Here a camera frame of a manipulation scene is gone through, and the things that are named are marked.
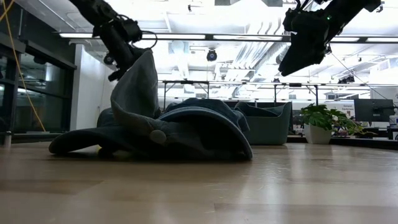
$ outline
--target ceiling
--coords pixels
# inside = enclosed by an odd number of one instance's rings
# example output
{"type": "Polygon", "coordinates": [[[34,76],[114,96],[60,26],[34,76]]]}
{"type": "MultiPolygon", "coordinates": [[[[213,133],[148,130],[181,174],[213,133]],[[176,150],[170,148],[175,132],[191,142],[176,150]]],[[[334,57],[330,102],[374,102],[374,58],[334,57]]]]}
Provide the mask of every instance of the ceiling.
{"type": "MultiPolygon", "coordinates": [[[[262,0],[107,0],[120,14],[137,20],[142,30],[156,33],[270,35],[283,34],[280,22],[286,10],[295,6],[292,0],[283,1],[283,7],[269,7],[262,0]]],[[[398,3],[396,0],[384,1],[386,4],[382,12],[363,10],[345,27],[343,34],[398,35],[398,23],[392,19],[398,13],[398,3]]],[[[92,31],[93,26],[68,0],[16,2],[59,32],[92,31]]],[[[310,7],[316,9],[320,6],[311,3],[310,7]]],[[[106,54],[100,40],[80,40],[78,43],[85,44],[86,50],[98,60],[106,54]]],[[[145,40],[136,45],[148,47],[152,44],[151,40],[145,40]]],[[[279,74],[276,58],[285,47],[280,43],[183,40],[172,43],[163,40],[153,51],[160,80],[240,81],[248,78],[252,71],[255,75],[249,77],[251,81],[257,78],[256,82],[270,82],[279,74]],[[207,62],[208,49],[216,49],[216,62],[207,62]]],[[[398,57],[398,45],[393,44],[332,44],[331,47],[341,63],[328,55],[321,65],[313,65],[279,79],[282,82],[336,83],[347,75],[345,67],[348,67],[367,81],[371,68],[389,58],[398,57]]]]}

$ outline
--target wall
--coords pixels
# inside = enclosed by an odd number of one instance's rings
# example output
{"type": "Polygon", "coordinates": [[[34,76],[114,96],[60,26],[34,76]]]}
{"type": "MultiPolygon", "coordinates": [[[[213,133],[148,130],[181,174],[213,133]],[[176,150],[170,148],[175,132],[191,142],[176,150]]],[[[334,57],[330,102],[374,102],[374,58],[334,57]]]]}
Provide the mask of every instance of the wall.
{"type": "Polygon", "coordinates": [[[94,128],[100,112],[111,106],[116,82],[109,82],[112,70],[92,57],[83,45],[76,46],[70,130],[94,128]]]}

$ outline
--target security camera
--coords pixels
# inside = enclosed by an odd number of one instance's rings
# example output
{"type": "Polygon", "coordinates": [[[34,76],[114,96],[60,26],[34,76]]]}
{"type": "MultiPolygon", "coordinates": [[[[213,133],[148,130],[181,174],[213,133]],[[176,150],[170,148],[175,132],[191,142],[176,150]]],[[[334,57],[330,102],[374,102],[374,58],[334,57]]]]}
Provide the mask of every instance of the security camera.
{"type": "Polygon", "coordinates": [[[105,63],[105,65],[112,65],[113,62],[114,62],[113,57],[112,57],[109,53],[107,53],[107,54],[105,55],[105,58],[104,58],[104,63],[105,63]]]}
{"type": "Polygon", "coordinates": [[[207,61],[214,62],[215,60],[217,60],[216,50],[210,49],[209,52],[207,53],[207,61]]]}

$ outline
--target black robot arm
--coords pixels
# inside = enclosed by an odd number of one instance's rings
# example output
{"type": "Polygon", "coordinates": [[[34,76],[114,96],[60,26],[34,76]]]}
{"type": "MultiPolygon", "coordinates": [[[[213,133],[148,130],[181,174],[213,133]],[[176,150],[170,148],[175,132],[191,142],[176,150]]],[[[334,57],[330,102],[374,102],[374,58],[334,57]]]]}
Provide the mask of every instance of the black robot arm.
{"type": "Polygon", "coordinates": [[[100,37],[119,68],[111,74],[110,81],[119,80],[147,49],[132,47],[142,39],[137,21],[118,14],[104,0],[70,0],[80,14],[94,26],[93,37],[100,37]]]}
{"type": "MultiPolygon", "coordinates": [[[[299,0],[296,9],[289,9],[283,23],[291,34],[288,52],[280,63],[282,76],[290,75],[302,68],[319,64],[328,53],[327,45],[341,34],[343,28],[362,10],[369,12],[381,5],[381,0],[332,0],[325,9],[304,11],[299,0]]],[[[328,0],[314,0],[318,4],[328,0]]]]}

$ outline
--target fluorescent light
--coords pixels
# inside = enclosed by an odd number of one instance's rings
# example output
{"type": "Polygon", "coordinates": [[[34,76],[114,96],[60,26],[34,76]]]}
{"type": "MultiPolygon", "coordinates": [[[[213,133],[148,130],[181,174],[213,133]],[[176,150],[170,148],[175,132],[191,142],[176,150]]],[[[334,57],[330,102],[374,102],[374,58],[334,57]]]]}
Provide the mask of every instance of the fluorescent light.
{"type": "Polygon", "coordinates": [[[18,93],[28,93],[30,95],[39,95],[40,93],[30,91],[30,90],[25,90],[24,88],[18,88],[18,93]]]}
{"type": "Polygon", "coordinates": [[[90,33],[60,33],[62,38],[69,39],[90,39],[93,38],[93,34],[90,33]]]}
{"type": "Polygon", "coordinates": [[[334,37],[332,42],[357,42],[359,37],[334,37]]]}
{"type": "Polygon", "coordinates": [[[206,51],[208,50],[208,47],[205,46],[189,46],[189,50],[202,50],[202,51],[206,51]]]}
{"type": "Polygon", "coordinates": [[[248,69],[248,68],[230,68],[230,69],[228,69],[228,71],[229,70],[237,70],[237,71],[247,71],[247,72],[255,72],[256,70],[255,69],[248,69]]]}
{"type": "Polygon", "coordinates": [[[220,84],[220,85],[242,85],[243,82],[209,82],[209,84],[220,84]]]}
{"type": "Polygon", "coordinates": [[[398,42],[398,37],[370,37],[367,42],[398,42]]]}
{"type": "Polygon", "coordinates": [[[282,37],[264,36],[264,35],[214,35],[215,40],[269,40],[278,41],[282,37]]]}
{"type": "MultiPolygon", "coordinates": [[[[59,33],[62,38],[69,39],[92,39],[93,34],[91,33],[59,33]]],[[[194,39],[194,40],[204,40],[205,35],[203,34],[157,34],[159,40],[170,40],[170,39],[194,39]]],[[[154,34],[144,34],[142,35],[143,40],[154,40],[154,34]]]]}
{"type": "MultiPolygon", "coordinates": [[[[195,40],[204,40],[205,35],[201,34],[157,34],[158,40],[165,40],[165,39],[195,39],[195,40]]],[[[144,34],[142,35],[142,39],[150,39],[154,40],[155,35],[154,34],[144,34]]]]}
{"type": "Polygon", "coordinates": [[[346,87],[349,87],[349,86],[362,86],[363,84],[337,84],[337,83],[329,83],[329,84],[327,84],[327,86],[346,86],[346,87]]]}
{"type": "Polygon", "coordinates": [[[270,86],[274,86],[276,83],[270,83],[270,82],[250,82],[248,83],[250,85],[270,85],[270,86]]]}

